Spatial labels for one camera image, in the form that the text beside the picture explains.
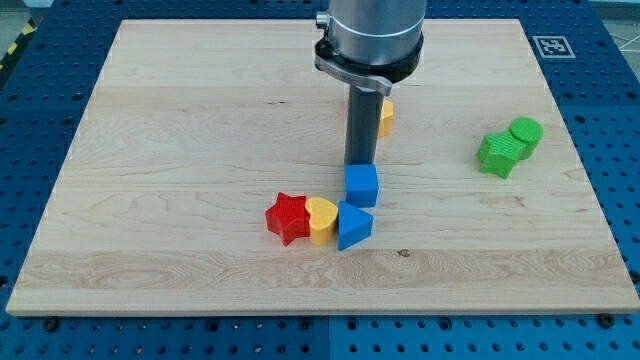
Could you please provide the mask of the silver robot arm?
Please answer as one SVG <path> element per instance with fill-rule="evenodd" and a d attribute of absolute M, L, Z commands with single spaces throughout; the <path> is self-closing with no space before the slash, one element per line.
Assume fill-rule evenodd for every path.
<path fill-rule="evenodd" d="M 416 69 L 427 0 L 330 0 L 316 14 L 323 31 L 315 66 L 329 76 L 383 96 Z"/>

